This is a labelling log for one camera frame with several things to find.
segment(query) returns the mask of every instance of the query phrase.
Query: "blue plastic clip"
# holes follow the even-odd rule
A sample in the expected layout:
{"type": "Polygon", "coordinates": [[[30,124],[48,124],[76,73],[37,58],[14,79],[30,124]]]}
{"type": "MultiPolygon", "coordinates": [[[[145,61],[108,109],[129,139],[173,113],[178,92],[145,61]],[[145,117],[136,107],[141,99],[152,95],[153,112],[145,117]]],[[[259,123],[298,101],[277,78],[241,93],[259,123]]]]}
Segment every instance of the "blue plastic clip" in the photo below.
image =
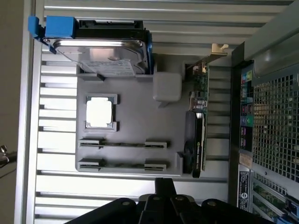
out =
{"type": "Polygon", "coordinates": [[[32,37],[34,39],[48,46],[50,52],[56,54],[56,50],[49,43],[43,40],[45,37],[45,28],[39,25],[39,18],[37,18],[36,16],[28,17],[28,31],[32,34],[32,37]]]}

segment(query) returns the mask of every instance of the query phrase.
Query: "cable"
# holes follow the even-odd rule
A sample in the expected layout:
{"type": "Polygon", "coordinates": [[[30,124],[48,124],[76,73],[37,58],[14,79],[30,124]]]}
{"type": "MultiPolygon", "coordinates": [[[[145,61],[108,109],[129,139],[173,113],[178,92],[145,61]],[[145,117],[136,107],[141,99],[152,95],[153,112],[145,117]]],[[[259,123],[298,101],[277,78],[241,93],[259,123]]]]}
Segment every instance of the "cable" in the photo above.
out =
{"type": "Polygon", "coordinates": [[[16,171],[16,170],[17,170],[17,168],[15,168],[14,170],[9,171],[8,173],[6,173],[6,174],[0,176],[0,179],[3,178],[3,177],[5,177],[5,176],[7,176],[7,175],[9,175],[9,174],[11,174],[11,173],[13,173],[13,172],[16,171]]]}

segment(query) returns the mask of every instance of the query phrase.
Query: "blue drive bracket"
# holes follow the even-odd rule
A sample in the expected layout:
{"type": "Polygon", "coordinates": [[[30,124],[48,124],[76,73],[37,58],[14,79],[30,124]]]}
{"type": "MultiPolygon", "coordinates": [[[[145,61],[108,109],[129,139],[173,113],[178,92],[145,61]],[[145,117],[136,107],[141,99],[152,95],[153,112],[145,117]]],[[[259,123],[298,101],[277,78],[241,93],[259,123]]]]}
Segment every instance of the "blue drive bracket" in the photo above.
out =
{"type": "Polygon", "coordinates": [[[73,39],[77,24],[78,22],[74,17],[47,16],[47,26],[42,27],[39,24],[39,18],[36,16],[28,17],[28,31],[32,37],[48,46],[53,54],[57,53],[56,50],[45,39],[73,39]]]}

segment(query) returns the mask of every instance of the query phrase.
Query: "white wall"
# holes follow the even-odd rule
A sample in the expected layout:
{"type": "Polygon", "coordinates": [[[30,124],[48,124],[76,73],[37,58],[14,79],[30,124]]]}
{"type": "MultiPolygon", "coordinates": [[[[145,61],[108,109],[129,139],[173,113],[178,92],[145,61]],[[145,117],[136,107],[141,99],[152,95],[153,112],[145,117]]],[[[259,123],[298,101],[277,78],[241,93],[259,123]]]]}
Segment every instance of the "white wall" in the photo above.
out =
{"type": "MultiPolygon", "coordinates": [[[[0,7],[0,144],[17,150],[23,0],[1,1],[0,7]]],[[[16,164],[0,170],[0,176],[16,164]]],[[[14,222],[15,177],[13,172],[0,179],[0,219],[14,222]]]]}

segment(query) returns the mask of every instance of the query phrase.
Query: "metal mesh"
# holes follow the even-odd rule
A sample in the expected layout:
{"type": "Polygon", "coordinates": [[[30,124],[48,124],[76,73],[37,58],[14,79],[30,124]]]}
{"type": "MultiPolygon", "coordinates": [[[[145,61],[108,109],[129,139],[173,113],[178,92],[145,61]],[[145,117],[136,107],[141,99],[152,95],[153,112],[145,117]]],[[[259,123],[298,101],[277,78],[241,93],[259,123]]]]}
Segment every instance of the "metal mesh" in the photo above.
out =
{"type": "Polygon", "coordinates": [[[299,182],[299,98],[293,75],[254,87],[253,161],[299,182]]]}
{"type": "Polygon", "coordinates": [[[285,188],[279,186],[278,184],[272,182],[272,181],[269,181],[267,178],[257,174],[257,173],[254,173],[254,178],[256,178],[257,180],[259,180],[260,182],[262,182],[263,184],[267,185],[269,188],[272,188],[273,190],[279,192],[280,194],[282,195],[287,195],[287,191],[285,188]]]}

